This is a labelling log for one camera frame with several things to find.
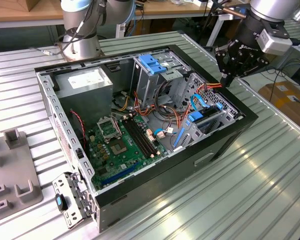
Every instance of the workbench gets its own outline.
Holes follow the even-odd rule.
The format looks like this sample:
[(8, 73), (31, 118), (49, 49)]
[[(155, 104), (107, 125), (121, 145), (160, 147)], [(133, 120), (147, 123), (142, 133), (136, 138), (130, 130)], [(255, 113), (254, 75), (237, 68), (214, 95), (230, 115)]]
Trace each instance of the workbench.
[[(105, 55), (176, 44), (212, 76), (216, 60), (178, 32), (100, 41)], [(34, 68), (62, 63), (32, 49), (0, 52), (0, 132), (24, 131), (43, 200), (0, 220), (0, 239), (297, 239), (300, 128), (242, 80), (229, 90), (257, 121), (216, 161), (98, 235), (91, 219), (68, 230), (52, 180), (70, 170), (48, 120)]]
[[(135, 11), (136, 19), (142, 17), (139, 10)], [(164, 2), (147, 1), (144, 3), (143, 19), (188, 18), (205, 15), (205, 7), (192, 3), (175, 5), (170, 0)], [(17, 11), (0, 7), (0, 28), (16, 28), (31, 26), (63, 25), (63, 12), (60, 0), (40, 0), (30, 12)]]

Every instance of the red wire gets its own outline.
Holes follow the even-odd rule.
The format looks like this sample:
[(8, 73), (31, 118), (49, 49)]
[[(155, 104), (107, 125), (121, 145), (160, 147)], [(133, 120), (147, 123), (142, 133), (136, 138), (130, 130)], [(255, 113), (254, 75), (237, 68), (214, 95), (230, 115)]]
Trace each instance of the red wire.
[(71, 110), (70, 113), (73, 113), (79, 120), (81, 128), (82, 128), (82, 134), (83, 134), (83, 148), (86, 149), (86, 134), (85, 134), (85, 127), (84, 127), (84, 123), (81, 121), (81, 118), (79, 117), (79, 115)]

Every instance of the aluminum extrusion table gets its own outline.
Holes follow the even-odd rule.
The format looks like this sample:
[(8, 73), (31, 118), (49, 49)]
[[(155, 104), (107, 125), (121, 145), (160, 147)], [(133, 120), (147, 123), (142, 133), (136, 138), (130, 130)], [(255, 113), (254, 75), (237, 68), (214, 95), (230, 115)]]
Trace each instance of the aluminum extrusion table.
[[(186, 35), (158, 33), (100, 41), (106, 55), (176, 44), (215, 78), (215, 60)], [(98, 235), (91, 219), (68, 230), (54, 180), (70, 168), (33, 68), (64, 62), (35, 50), (0, 52), (0, 132), (25, 131), (43, 201), (0, 220), (0, 239), (297, 239), (300, 129), (240, 80), (230, 88), (259, 118), (212, 164)]]

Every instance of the cardboard box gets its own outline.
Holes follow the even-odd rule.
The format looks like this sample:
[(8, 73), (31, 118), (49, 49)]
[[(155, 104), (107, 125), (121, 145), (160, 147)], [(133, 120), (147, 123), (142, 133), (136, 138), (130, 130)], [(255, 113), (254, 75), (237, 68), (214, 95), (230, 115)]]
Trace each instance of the cardboard box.
[[(259, 94), (270, 100), (273, 84), (267, 84), (259, 90)], [(300, 90), (290, 81), (276, 82), (271, 103), (288, 118), (300, 126)]]
[(0, 7), (23, 12), (30, 12), (30, 10), (39, 1), (40, 0), (0, 0)]

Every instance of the metal bracket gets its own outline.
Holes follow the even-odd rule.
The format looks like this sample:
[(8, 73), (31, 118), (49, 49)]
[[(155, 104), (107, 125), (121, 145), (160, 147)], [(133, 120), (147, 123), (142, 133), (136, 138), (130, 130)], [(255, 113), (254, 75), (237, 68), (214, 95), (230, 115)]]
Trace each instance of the metal bracket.
[(68, 206), (67, 210), (63, 212), (63, 216), (69, 229), (93, 214), (94, 203), (87, 199), (89, 192), (79, 173), (65, 172), (57, 177), (52, 185), (56, 194), (64, 196)]

